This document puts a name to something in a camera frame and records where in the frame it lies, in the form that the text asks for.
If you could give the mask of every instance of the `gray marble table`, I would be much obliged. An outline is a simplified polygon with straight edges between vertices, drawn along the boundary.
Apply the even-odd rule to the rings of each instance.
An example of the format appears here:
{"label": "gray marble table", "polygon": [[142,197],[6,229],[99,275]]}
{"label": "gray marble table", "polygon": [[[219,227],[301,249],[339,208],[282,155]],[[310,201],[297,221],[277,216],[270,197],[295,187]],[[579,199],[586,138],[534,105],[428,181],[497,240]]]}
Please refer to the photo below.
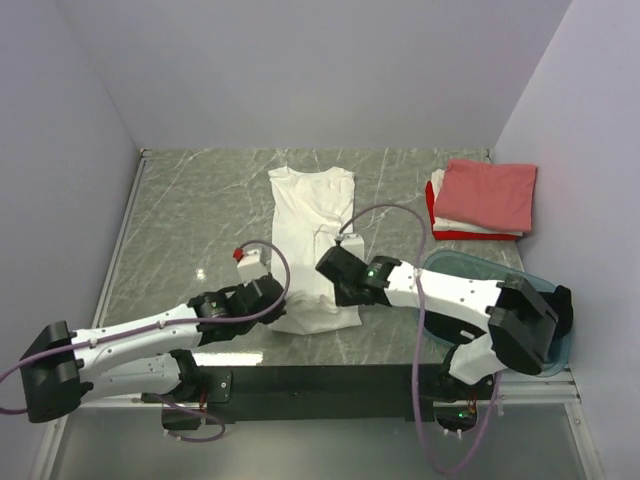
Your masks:
{"label": "gray marble table", "polygon": [[[271,237],[274,201],[267,172],[289,165],[318,172],[334,165],[355,172],[355,210],[380,202],[411,206],[426,218],[424,188],[449,158],[488,161],[485,150],[206,149],[151,150],[99,324],[116,325],[167,310],[206,290],[237,282],[233,249]],[[402,211],[379,209],[356,223],[365,252],[415,257],[419,227]],[[514,242],[441,241],[430,235],[423,258],[453,249],[522,269]],[[248,335],[198,349],[200,363],[335,365],[408,363],[415,311],[361,307],[361,327],[312,336],[258,325]],[[425,362],[446,349],[424,339]]]}

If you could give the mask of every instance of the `translucent tray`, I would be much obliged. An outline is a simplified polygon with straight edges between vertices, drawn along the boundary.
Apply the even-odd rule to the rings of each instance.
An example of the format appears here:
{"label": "translucent tray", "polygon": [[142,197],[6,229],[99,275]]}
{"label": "translucent tray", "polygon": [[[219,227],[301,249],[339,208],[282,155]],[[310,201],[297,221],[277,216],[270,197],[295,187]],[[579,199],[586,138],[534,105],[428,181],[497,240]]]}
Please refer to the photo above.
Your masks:
{"label": "translucent tray", "polygon": [[[455,275],[457,277],[472,278],[474,280],[503,280],[509,273],[522,275],[539,292],[553,292],[555,285],[533,275],[529,275],[513,268],[504,267],[497,263],[489,262],[466,253],[453,250],[441,250],[431,255],[424,262],[426,270]],[[451,345],[449,342],[436,337],[425,329],[425,335],[434,341]],[[571,333],[564,338],[554,340],[549,348],[549,358],[539,377],[551,377],[564,369],[569,361],[571,347]]]}

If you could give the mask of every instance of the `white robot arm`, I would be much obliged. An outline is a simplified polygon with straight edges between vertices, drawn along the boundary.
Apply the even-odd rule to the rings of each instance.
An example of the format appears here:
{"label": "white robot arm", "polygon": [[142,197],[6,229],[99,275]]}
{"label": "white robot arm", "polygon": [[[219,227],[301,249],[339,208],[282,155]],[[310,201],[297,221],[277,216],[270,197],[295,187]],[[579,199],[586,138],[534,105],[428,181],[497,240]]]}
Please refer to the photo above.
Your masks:
{"label": "white robot arm", "polygon": [[[259,314],[276,303],[283,291],[268,274],[261,249],[243,253],[237,260],[243,283],[203,293],[166,312],[105,328],[69,331],[66,322],[48,325],[23,358],[64,345],[88,346],[20,369],[29,420],[50,421],[81,403],[115,395],[153,392],[184,401],[197,394],[203,379],[192,349],[231,340],[257,323],[269,324],[284,314],[282,301],[253,321],[222,320]],[[218,317],[220,323],[204,321]],[[194,320],[171,324],[175,319]],[[111,340],[100,341],[107,337]]]}
{"label": "white robot arm", "polygon": [[472,386],[505,368],[529,375],[542,371],[558,319],[524,277],[473,280],[384,256],[366,264],[359,235],[337,243],[316,269],[334,284],[339,306],[419,308],[420,277],[425,328],[454,345],[443,365],[446,375]]}

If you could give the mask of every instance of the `lavender wall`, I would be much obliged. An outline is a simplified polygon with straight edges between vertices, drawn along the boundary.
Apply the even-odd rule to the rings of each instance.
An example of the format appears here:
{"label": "lavender wall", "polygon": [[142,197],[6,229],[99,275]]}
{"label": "lavender wall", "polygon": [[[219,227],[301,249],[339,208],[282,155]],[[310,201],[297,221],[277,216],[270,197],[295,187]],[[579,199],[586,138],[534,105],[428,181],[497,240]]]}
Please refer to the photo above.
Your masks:
{"label": "lavender wall", "polygon": [[[137,164],[111,100],[49,0],[0,14],[0,365],[42,327],[90,324]],[[24,405],[19,375],[3,406]],[[26,478],[43,428],[0,418],[2,478]]]}
{"label": "lavender wall", "polygon": [[570,0],[56,0],[138,145],[493,147]]}
{"label": "lavender wall", "polygon": [[638,477],[639,17],[635,0],[575,0],[495,151],[540,165],[521,252],[574,290],[571,366],[608,479]]}

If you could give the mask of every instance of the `white t-shirt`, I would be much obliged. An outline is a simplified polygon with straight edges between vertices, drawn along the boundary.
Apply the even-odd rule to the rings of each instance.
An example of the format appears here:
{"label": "white t-shirt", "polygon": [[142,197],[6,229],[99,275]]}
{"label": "white t-shirt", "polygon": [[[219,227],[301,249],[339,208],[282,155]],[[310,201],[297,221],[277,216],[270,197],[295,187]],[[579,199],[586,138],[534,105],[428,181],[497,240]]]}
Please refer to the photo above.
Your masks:
{"label": "white t-shirt", "polygon": [[[353,216],[353,172],[332,167],[300,173],[281,167],[271,170],[269,177],[276,204],[272,242],[291,268],[287,313],[269,328],[304,335],[362,325],[357,307],[336,307],[333,284],[315,269],[335,245],[340,227]],[[271,262],[273,276],[284,285],[282,262],[275,255]]]}

